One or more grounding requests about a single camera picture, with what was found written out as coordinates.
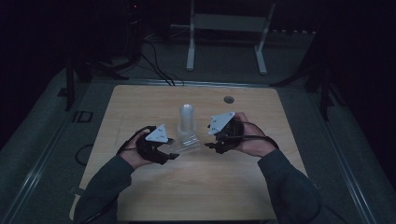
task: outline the black stand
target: black stand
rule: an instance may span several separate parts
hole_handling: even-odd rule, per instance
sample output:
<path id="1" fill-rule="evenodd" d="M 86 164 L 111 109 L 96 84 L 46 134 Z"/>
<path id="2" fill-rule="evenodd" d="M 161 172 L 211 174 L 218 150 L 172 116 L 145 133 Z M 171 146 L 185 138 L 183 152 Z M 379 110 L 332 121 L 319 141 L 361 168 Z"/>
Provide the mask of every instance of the black stand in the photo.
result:
<path id="1" fill-rule="evenodd" d="M 119 74 L 115 73 L 113 70 L 105 67 L 101 63 L 97 62 L 96 60 L 91 59 L 84 54 L 76 54 L 73 53 L 71 50 L 68 51 L 66 55 L 66 95 L 67 95 L 67 104 L 66 104 L 66 111 L 69 111 L 72 107 L 73 103 L 75 102 L 75 86 L 74 86 L 74 72 L 76 71 L 78 75 L 78 79 L 81 82 L 89 83 L 92 80 L 92 75 L 90 70 L 88 69 L 89 63 L 91 66 L 102 70 L 110 77 L 118 80 L 128 80 L 128 77 L 120 76 Z"/>
<path id="2" fill-rule="evenodd" d="M 290 84 L 292 81 L 298 78 L 309 76 L 308 81 L 305 83 L 305 89 L 308 92 L 317 91 L 319 85 L 321 84 L 321 96 L 320 96 L 320 113 L 322 117 L 328 121 L 327 106 L 331 105 L 331 100 L 329 97 L 330 81 L 331 81 L 331 71 L 326 63 L 317 63 L 312 65 L 305 70 L 299 68 L 299 71 L 280 82 L 270 84 L 271 87 L 284 87 Z"/>

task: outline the table leg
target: table leg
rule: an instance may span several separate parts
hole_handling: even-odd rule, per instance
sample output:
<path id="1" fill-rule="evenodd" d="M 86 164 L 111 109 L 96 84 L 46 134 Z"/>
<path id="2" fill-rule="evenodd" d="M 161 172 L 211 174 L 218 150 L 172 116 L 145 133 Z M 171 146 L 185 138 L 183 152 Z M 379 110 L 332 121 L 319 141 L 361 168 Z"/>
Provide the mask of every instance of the table leg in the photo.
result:
<path id="1" fill-rule="evenodd" d="M 194 40 L 194 0 L 191 0 L 190 15 L 190 45 L 189 54 L 187 55 L 187 71 L 194 69 L 195 40 Z"/>
<path id="2" fill-rule="evenodd" d="M 259 45 L 256 45 L 254 47 L 254 50 L 256 52 L 257 64 L 259 66 L 259 71 L 262 75 L 267 74 L 267 68 L 265 67 L 264 58 L 262 57 L 262 47 L 264 46 L 265 37 L 267 37 L 267 34 L 268 34 L 268 30 L 269 30 L 271 20 L 272 20 L 273 14 L 274 14 L 275 6 L 276 6 L 275 3 L 273 3 L 271 5 L 270 11 L 269 11 L 268 16 L 265 20 L 265 24 L 262 28 L 262 39 L 260 40 Z"/>

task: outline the white triangular marker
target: white triangular marker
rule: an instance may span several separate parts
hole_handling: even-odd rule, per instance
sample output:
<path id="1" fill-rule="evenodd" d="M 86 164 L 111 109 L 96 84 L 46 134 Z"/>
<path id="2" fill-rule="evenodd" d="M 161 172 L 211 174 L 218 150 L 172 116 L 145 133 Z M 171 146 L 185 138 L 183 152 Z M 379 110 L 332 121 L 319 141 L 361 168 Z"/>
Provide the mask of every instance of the white triangular marker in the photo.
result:
<path id="1" fill-rule="evenodd" d="M 212 120 L 210 121 L 209 134 L 213 135 L 215 133 L 219 133 L 225 127 L 225 125 L 233 118 L 234 115 L 235 112 L 228 112 L 225 114 L 212 116 Z"/>
<path id="2" fill-rule="evenodd" d="M 167 143 L 168 135 L 166 134 L 165 125 L 164 124 L 161 125 L 156 130 L 154 130 L 154 132 L 147 135 L 146 140 L 148 140 L 150 142 Z"/>

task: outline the wooden table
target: wooden table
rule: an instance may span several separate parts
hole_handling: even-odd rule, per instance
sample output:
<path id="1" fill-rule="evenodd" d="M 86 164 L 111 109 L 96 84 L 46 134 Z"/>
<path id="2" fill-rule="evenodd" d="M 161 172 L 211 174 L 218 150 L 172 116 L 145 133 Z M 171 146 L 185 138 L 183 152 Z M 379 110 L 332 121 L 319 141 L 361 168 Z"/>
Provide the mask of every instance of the wooden table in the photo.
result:
<path id="1" fill-rule="evenodd" d="M 226 104 L 225 96 L 232 96 L 234 103 Z M 199 150 L 182 153 L 165 165 L 152 164 L 136 170 L 132 186 L 119 197 L 119 220 L 275 219 L 257 165 L 259 158 L 239 151 L 220 155 L 204 146 L 215 142 L 215 137 L 207 134 L 210 116 L 243 111 L 305 173 L 282 104 L 272 89 L 117 86 L 80 187 L 86 188 L 92 176 L 136 130 L 165 124 L 168 136 L 177 138 L 178 109 L 184 104 L 195 108 Z"/>

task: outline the person's right hand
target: person's right hand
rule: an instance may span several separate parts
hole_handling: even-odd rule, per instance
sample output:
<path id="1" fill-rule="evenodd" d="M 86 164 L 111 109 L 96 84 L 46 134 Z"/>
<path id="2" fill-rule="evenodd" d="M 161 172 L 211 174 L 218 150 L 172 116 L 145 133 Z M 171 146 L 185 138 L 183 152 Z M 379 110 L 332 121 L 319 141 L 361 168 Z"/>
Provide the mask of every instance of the person's right hand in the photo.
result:
<path id="1" fill-rule="evenodd" d="M 239 112 L 235 113 L 235 118 L 236 120 L 239 120 L 241 122 L 249 122 L 248 118 L 246 117 L 245 113 Z M 244 123 L 244 135 L 258 135 L 258 136 L 265 136 L 264 133 L 262 133 L 261 130 L 259 130 L 257 127 L 255 127 L 252 124 L 249 123 Z M 264 157 L 268 153 L 274 151 L 276 148 L 269 142 L 261 139 L 246 139 L 243 140 L 238 147 L 235 148 L 236 150 L 239 150 L 241 152 L 247 153 L 250 156 L 254 157 Z"/>

